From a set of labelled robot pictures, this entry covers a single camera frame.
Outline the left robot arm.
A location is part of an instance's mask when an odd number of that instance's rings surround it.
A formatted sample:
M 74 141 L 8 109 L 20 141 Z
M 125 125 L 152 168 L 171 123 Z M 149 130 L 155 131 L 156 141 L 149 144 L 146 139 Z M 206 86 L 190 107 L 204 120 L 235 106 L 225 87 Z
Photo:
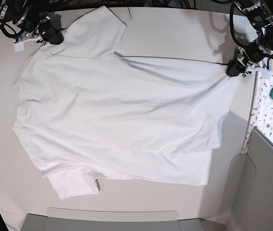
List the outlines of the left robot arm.
M 256 30 L 257 38 L 249 44 L 237 40 L 234 29 L 234 11 L 238 9 Z M 273 14 L 263 0 L 235 0 L 229 13 L 230 33 L 236 44 L 234 57 L 227 64 L 226 74 L 236 77 L 249 74 L 262 61 L 273 60 Z

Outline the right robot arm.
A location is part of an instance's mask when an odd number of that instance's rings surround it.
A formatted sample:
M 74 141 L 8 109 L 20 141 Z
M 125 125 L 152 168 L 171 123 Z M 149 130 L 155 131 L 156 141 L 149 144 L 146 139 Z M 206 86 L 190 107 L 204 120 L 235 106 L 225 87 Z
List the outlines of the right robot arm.
M 34 41 L 59 45 L 64 38 L 61 20 L 43 12 L 28 0 L 0 0 L 0 31 L 15 44 Z

